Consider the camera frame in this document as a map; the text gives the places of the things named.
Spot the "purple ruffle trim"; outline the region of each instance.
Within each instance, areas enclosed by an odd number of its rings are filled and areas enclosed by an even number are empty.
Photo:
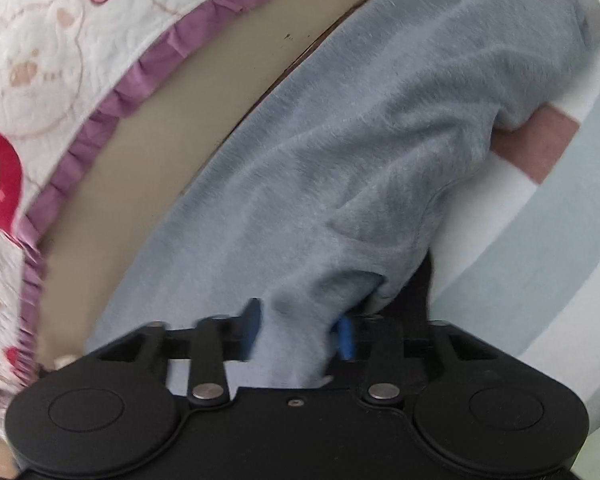
[[[16,364],[23,384],[29,383],[36,368],[36,329],[44,271],[37,249],[40,237],[113,135],[118,121],[135,112],[187,56],[215,37],[228,22],[266,1],[207,0],[161,35],[84,123],[49,183],[31,205],[17,233],[26,252],[20,309],[20,359]]]

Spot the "metal screw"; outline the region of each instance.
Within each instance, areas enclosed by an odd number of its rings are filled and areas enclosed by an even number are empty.
[[[391,400],[400,395],[400,388],[391,383],[372,384],[369,395],[378,400]]]
[[[203,383],[194,387],[191,391],[194,397],[200,400],[217,399],[224,394],[224,388],[220,384]]]

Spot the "gray garment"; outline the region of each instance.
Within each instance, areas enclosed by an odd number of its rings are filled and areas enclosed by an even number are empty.
[[[596,0],[371,0],[178,200],[88,349],[152,320],[184,328],[262,298],[253,359],[228,364],[230,383],[315,384],[330,327],[398,293],[493,125],[522,124],[599,40]]]

